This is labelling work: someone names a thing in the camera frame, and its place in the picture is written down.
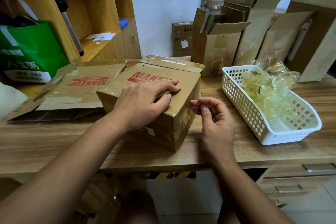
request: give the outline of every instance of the cabinet handle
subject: cabinet handle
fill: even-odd
[[[310,172],[325,172],[325,171],[336,171],[336,165],[334,163],[328,163],[328,164],[302,164],[302,167]]]
[[[302,188],[300,185],[295,186],[275,186],[276,190],[280,193],[295,193],[295,192],[301,192]]]
[[[131,44],[134,43],[134,35],[133,34],[129,37],[129,40],[131,41]]]

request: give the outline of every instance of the red logo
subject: red logo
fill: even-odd
[[[73,79],[72,83],[68,84],[68,87],[72,86],[90,86],[90,85],[105,85],[108,77],[99,77],[99,76],[86,76],[84,78]]]
[[[141,83],[141,82],[146,82],[146,81],[149,82],[149,81],[154,81],[154,80],[159,80],[159,79],[170,80],[169,78],[166,78],[166,77],[160,77],[160,76],[146,74],[146,73],[142,73],[138,71],[135,74],[133,74],[132,77],[129,77],[127,81]]]

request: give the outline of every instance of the green shopping bag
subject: green shopping bag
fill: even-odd
[[[69,62],[47,21],[0,27],[0,69],[17,82],[48,82]]]

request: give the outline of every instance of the right hand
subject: right hand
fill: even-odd
[[[191,100],[190,107],[202,116],[202,142],[210,164],[236,162],[233,154],[235,121],[225,104],[219,99],[204,97]]]

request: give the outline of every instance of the left hand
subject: left hand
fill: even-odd
[[[160,79],[125,87],[114,110],[105,117],[113,117],[113,122],[117,122],[124,133],[143,128],[155,120],[170,104],[170,93],[163,95],[154,103],[156,96],[167,90],[178,92],[181,87],[176,84],[176,80]]]

